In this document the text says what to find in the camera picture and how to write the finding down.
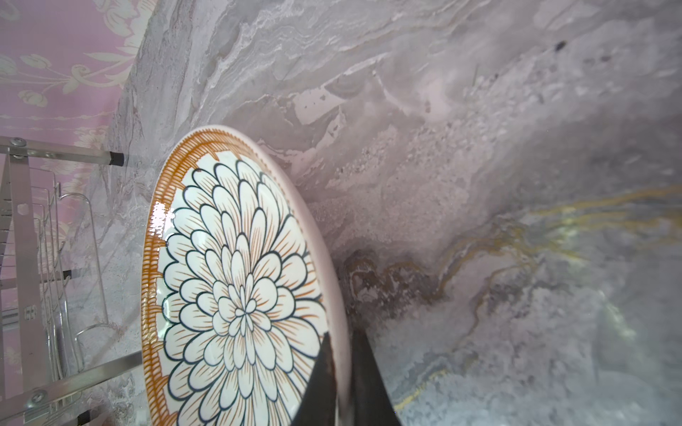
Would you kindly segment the steel two-tier dish rack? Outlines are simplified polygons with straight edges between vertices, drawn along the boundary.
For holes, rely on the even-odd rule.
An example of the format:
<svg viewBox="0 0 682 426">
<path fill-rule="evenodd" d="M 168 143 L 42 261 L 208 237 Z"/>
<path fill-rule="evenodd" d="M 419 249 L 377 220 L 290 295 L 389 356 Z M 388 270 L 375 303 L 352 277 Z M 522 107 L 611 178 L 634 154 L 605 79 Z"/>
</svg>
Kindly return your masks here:
<svg viewBox="0 0 682 426">
<path fill-rule="evenodd" d="M 58 179 L 33 184 L 33 158 L 121 167 L 122 153 L 70 147 L 24 138 L 1 138 L 1 267 L 2 291 L 17 294 L 17 306 L 1 312 L 1 326 L 19 331 L 21 392 L 1 391 L 1 423 L 23 425 L 87 425 L 103 417 L 102 408 L 76 410 L 83 392 L 117 378 L 142 363 L 133 353 L 86 368 L 80 339 L 109 326 L 103 319 L 74 331 L 69 324 L 67 284 L 75 272 L 64 268 L 60 239 L 60 202 L 71 197 Z"/>
</svg>

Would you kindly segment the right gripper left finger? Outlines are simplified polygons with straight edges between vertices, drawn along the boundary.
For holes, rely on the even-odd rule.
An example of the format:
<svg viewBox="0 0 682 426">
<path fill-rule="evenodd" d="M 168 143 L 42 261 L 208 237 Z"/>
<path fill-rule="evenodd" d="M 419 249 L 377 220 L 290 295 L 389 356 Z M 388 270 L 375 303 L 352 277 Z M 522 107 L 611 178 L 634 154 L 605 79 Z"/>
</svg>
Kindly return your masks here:
<svg viewBox="0 0 682 426">
<path fill-rule="evenodd" d="M 336 371 L 330 336 L 326 334 L 291 426 L 334 426 L 336 422 Z"/>
</svg>

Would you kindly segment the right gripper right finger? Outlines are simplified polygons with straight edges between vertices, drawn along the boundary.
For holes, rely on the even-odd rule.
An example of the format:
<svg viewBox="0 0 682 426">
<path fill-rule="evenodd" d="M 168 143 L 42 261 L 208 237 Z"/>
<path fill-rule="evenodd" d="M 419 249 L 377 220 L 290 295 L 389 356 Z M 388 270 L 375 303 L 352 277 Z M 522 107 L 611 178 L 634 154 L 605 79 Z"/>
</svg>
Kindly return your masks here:
<svg viewBox="0 0 682 426">
<path fill-rule="evenodd" d="M 352 396 L 355 426 L 401 426 L 388 397 L 378 364 L 364 330 L 352 336 Z"/>
</svg>

